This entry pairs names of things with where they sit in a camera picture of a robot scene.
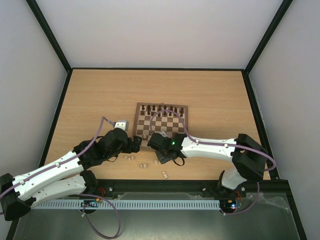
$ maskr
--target wooden table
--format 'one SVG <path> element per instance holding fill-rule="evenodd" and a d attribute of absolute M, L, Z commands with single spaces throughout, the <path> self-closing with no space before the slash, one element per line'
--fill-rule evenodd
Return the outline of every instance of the wooden table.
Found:
<path fill-rule="evenodd" d="M 173 70 L 73 70 L 59 119 L 46 158 L 50 163 L 84 140 L 90 140 L 101 117 L 111 121 L 128 120 L 132 136 L 138 102 L 188 105 L 188 128 L 192 136 L 208 139 L 236 138 L 239 133 L 259 141 L 258 132 L 240 71 Z M 105 123 L 102 135 L 111 130 Z M 92 167 L 98 179 L 217 180 L 232 163 L 188 158 L 184 166 L 172 161 L 155 165 L 154 152 L 120 154 L 116 162 Z M 147 169 L 140 169 L 140 164 Z"/>

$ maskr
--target gray floor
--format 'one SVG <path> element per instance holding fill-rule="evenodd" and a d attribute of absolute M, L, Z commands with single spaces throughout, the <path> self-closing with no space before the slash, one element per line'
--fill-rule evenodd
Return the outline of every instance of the gray floor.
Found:
<path fill-rule="evenodd" d="M 292 214 L 259 202 L 251 210 L 223 216 L 209 210 L 122 210 L 118 240 L 298 240 Z M 103 234 L 117 231 L 116 215 L 97 210 L 90 219 Z M 32 210 L 15 240 L 99 240 L 78 210 Z"/>

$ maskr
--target black frame bar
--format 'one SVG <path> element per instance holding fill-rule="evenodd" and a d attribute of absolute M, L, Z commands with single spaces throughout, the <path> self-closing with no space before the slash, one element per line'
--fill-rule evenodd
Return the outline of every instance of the black frame bar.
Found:
<path fill-rule="evenodd" d="M 275 32 L 276 28 L 278 27 L 280 21 L 284 17 L 285 13 L 287 12 L 289 6 L 291 5 L 293 0 L 283 0 L 279 9 L 277 10 L 275 16 L 273 17 L 269 27 L 267 28 L 265 34 L 263 35 L 259 45 L 257 46 L 253 56 L 251 57 L 248 65 L 245 69 L 234 69 L 234 68 L 144 68 L 144 67 L 75 67 L 72 68 L 68 63 L 66 56 L 64 55 L 56 37 L 54 36 L 48 22 L 45 19 L 39 5 L 37 4 L 36 0 L 26 0 L 30 9 L 32 10 L 34 16 L 36 17 L 37 21 L 39 22 L 43 32 L 45 33 L 46 37 L 48 38 L 49 42 L 51 43 L 54 51 L 56 52 L 58 58 L 60 59 L 64 69 L 67 72 L 67 77 L 65 79 L 65 83 L 63 86 L 63 90 L 58 102 L 58 106 L 56 112 L 54 114 L 54 118 L 51 124 L 51 128 L 48 134 L 47 141 L 45 143 L 45 147 L 42 153 L 42 157 L 39 163 L 39 167 L 45 164 L 47 154 L 50 148 L 50 144 L 52 141 L 52 137 L 58 122 L 58 118 L 60 115 L 60 111 L 66 96 L 66 92 L 68 89 L 68 85 L 73 73 L 73 69 L 93 69 L 93 70 L 157 70 L 157 71 L 241 71 L 245 88 L 248 94 L 250 106 L 252 109 L 252 114 L 254 117 L 254 121 L 257 127 L 257 131 L 259 134 L 259 138 L 261 141 L 261 145 L 267 149 L 268 154 L 272 155 L 272 151 L 270 148 L 269 140 L 266 134 L 265 126 L 260 114 L 260 110 L 257 104 L 256 96 L 254 94 L 251 81 L 249 78 L 249 73 L 253 69 L 255 63 L 257 62 L 258 58 L 260 57 L 261 53 L 263 52 L 264 48 L 266 47 L 267 43 L 269 42 L 270 38 L 272 37 L 273 33 Z M 270 171 L 271 180 L 263 180 L 260 183 L 260 189 L 262 192 L 266 193 L 285 193 L 288 199 L 290 208 L 292 210 L 293 218 L 298 230 L 298 234 L 300 239 L 304 240 L 307 239 L 303 225 L 301 223 L 299 213 L 297 210 L 297 206 L 295 204 L 294 198 L 292 196 L 292 192 L 289 186 L 288 181 L 280 180 L 279 174 L 277 169 Z M 161 181 L 161 180 L 98 180 L 99 183 L 104 186 L 106 190 L 109 187 L 112 187 L 113 193 L 122 193 L 124 191 L 139 191 L 139 192 L 150 192 L 151 189 L 155 191 L 161 192 L 184 192 L 184 193 L 194 193 L 194 194 L 201 194 L 204 197 L 212 197 L 208 193 L 203 192 L 203 188 L 206 186 L 216 184 L 217 180 L 173 180 L 173 181 Z M 255 192 L 257 191 L 257 184 L 255 182 L 245 182 L 243 183 L 246 192 Z M 11 227 L 9 229 L 7 240 L 12 240 L 15 235 L 15 231 L 17 229 L 19 220 L 12 221 Z"/>

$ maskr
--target chessboard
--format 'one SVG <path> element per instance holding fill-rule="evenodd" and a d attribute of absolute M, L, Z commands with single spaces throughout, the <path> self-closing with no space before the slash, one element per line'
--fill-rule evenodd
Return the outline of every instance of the chessboard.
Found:
<path fill-rule="evenodd" d="M 133 123 L 133 135 L 142 138 L 140 151 L 153 151 L 147 146 L 152 134 L 165 132 L 169 138 L 172 138 L 177 133 L 185 133 L 185 129 L 179 118 L 173 113 L 161 112 L 155 116 L 152 121 L 152 130 L 150 131 L 150 120 L 156 112 L 168 109 L 179 114 L 183 119 L 184 125 L 188 130 L 188 106 L 178 104 L 164 104 L 164 103 L 149 103 L 138 102 L 136 105 L 135 118 Z"/>

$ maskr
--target gray wall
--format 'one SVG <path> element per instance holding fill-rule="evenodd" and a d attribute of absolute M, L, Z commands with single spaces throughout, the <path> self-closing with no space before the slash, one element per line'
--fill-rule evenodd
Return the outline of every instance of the gray wall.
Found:
<path fill-rule="evenodd" d="M 320 1 L 293 1 L 252 73 L 280 176 L 308 239 L 320 222 Z"/>
<path fill-rule="evenodd" d="M 0 1 L 0 176 L 39 164 L 66 72 L 24 0 Z M 0 240 L 11 222 L 0 216 Z"/>
<path fill-rule="evenodd" d="M 73 67 L 245 68 L 282 0 L 37 0 Z"/>

